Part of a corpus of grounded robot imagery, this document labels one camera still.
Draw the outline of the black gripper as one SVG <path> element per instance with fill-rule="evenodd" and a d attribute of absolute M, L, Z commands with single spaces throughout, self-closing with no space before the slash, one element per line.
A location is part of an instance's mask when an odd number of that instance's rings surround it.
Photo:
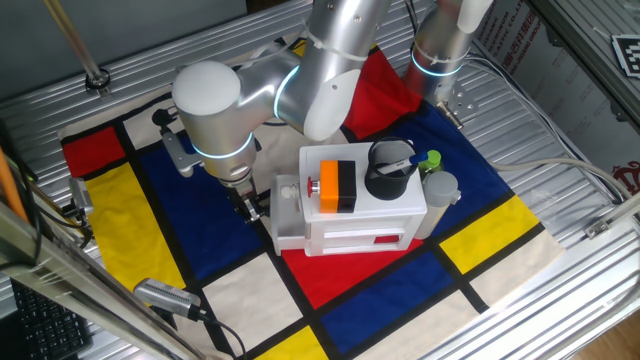
<path fill-rule="evenodd" d="M 266 214 L 267 195 L 257 192 L 251 173 L 242 179 L 231 182 L 229 187 L 231 200 L 234 204 L 241 204 L 246 221 L 256 222 Z"/>

